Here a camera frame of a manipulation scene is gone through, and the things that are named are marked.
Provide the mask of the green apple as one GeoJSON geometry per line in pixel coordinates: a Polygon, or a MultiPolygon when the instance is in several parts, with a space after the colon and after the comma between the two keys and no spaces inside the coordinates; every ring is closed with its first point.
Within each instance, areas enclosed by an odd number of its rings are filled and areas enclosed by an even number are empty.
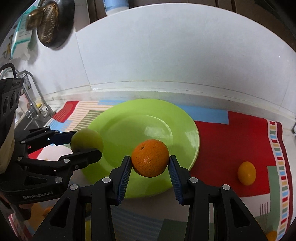
{"type": "Polygon", "coordinates": [[[71,138],[70,146],[73,153],[93,149],[103,152],[104,148],[102,136],[97,131],[88,128],[75,132],[71,138]]]}

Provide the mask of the small orange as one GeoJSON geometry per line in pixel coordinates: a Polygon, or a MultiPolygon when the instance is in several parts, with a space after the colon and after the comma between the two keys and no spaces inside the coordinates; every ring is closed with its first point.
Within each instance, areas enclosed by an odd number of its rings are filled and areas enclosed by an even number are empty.
{"type": "Polygon", "coordinates": [[[276,241],[277,236],[278,234],[277,234],[277,231],[275,230],[272,230],[266,234],[268,241],[276,241]]]}

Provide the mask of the small yellow orange fruit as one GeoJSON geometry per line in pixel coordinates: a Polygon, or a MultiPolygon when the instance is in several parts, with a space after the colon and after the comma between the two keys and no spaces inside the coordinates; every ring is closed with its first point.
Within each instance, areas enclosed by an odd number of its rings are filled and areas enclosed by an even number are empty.
{"type": "Polygon", "coordinates": [[[238,168],[237,176],[243,185],[252,185],[256,179],[255,166],[251,162],[243,162],[238,168]]]}

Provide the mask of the orange tangerine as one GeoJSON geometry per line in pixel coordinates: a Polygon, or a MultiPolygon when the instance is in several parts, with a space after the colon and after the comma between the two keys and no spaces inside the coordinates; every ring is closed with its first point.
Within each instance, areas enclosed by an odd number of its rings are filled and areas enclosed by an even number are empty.
{"type": "Polygon", "coordinates": [[[135,147],[131,159],[136,173],[143,177],[153,178],[165,171],[170,154],[163,142],[150,139],[135,147]]]}

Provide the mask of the chrome kitchen faucet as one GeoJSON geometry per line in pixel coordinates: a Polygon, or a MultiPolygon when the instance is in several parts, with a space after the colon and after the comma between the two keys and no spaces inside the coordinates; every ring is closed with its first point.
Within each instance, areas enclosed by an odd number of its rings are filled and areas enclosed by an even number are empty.
{"type": "Polygon", "coordinates": [[[45,101],[37,82],[27,70],[16,72],[18,78],[23,79],[22,91],[28,101],[27,111],[25,113],[27,118],[35,118],[42,116],[43,118],[51,118],[55,114],[52,108],[45,101]]]}

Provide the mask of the lime green plate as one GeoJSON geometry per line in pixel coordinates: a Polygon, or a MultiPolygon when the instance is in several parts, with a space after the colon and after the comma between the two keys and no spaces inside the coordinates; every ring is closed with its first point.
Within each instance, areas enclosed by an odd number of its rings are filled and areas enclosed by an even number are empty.
{"type": "Polygon", "coordinates": [[[101,159],[82,170],[90,184],[107,177],[124,156],[150,139],[162,141],[181,167],[191,170],[199,152],[200,137],[193,119],[180,107],[158,99],[136,99],[101,113],[89,126],[103,138],[101,159]]]}

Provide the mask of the colourful patterned mat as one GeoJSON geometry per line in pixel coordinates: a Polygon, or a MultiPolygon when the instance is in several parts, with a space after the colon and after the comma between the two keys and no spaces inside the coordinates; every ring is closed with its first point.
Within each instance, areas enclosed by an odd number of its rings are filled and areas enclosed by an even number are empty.
{"type": "MultiPolygon", "coordinates": [[[[52,130],[77,131],[118,103],[69,101],[46,123],[52,130]]],[[[200,146],[190,175],[205,184],[229,185],[250,210],[264,234],[275,230],[283,240],[295,218],[295,136],[288,147],[281,123],[232,111],[179,106],[195,122],[200,146]],[[255,182],[240,183],[243,162],[256,169],[255,182]]],[[[70,184],[91,185],[82,170],[70,184]]],[[[140,176],[132,168],[125,199],[112,206],[116,240],[184,240],[189,206],[175,198],[168,168],[157,177],[140,176]]]]}

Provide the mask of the tissue paper pack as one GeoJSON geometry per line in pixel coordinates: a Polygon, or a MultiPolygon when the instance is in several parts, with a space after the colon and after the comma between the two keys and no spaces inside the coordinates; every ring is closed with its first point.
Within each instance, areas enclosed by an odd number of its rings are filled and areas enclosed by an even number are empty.
{"type": "Polygon", "coordinates": [[[30,6],[20,17],[12,38],[11,59],[21,58],[25,61],[30,59],[28,46],[31,41],[33,31],[26,30],[26,20],[29,13],[31,13],[34,9],[36,9],[35,5],[30,6]]]}

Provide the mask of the brass strainer ladle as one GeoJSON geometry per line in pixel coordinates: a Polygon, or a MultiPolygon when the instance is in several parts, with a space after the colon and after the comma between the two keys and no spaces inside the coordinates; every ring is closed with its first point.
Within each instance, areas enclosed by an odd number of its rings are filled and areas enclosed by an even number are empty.
{"type": "Polygon", "coordinates": [[[58,6],[55,1],[42,2],[32,10],[25,22],[27,31],[36,30],[42,44],[50,44],[58,22],[58,6]]]}

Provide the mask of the black frying pan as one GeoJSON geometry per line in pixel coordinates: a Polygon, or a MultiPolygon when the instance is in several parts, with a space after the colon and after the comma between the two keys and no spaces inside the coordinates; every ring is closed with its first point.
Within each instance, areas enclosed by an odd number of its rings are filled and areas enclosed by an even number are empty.
{"type": "Polygon", "coordinates": [[[57,27],[54,31],[54,38],[50,44],[43,44],[44,46],[51,49],[60,48],[66,42],[73,28],[75,13],[74,1],[55,2],[58,6],[58,22],[57,27]]]}

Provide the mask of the blue white pump bottle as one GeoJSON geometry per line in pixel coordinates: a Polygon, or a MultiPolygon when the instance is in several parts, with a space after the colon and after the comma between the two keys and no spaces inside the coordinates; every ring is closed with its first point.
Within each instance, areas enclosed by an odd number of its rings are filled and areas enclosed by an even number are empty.
{"type": "Polygon", "coordinates": [[[103,0],[107,16],[129,9],[128,0],[103,0]]]}

